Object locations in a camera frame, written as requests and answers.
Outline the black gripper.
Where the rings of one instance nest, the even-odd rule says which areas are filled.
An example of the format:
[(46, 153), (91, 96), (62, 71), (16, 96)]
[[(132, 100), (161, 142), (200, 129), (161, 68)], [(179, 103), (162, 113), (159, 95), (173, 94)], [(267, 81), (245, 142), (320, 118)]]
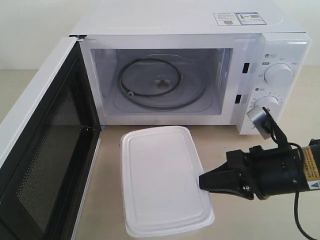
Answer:
[(289, 148), (250, 148), (250, 152), (226, 153), (227, 163), (199, 176), (201, 190), (216, 194), (244, 197), (256, 195), (260, 200), (304, 191), (301, 157)]

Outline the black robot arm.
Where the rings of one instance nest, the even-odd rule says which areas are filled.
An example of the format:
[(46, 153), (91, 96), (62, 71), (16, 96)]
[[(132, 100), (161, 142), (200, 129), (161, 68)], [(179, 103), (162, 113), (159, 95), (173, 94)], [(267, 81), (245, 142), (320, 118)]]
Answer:
[(226, 162), (199, 176), (199, 187), (210, 193), (247, 200), (315, 191), (320, 188), (320, 141), (312, 139), (299, 151), (291, 146), (226, 153)]

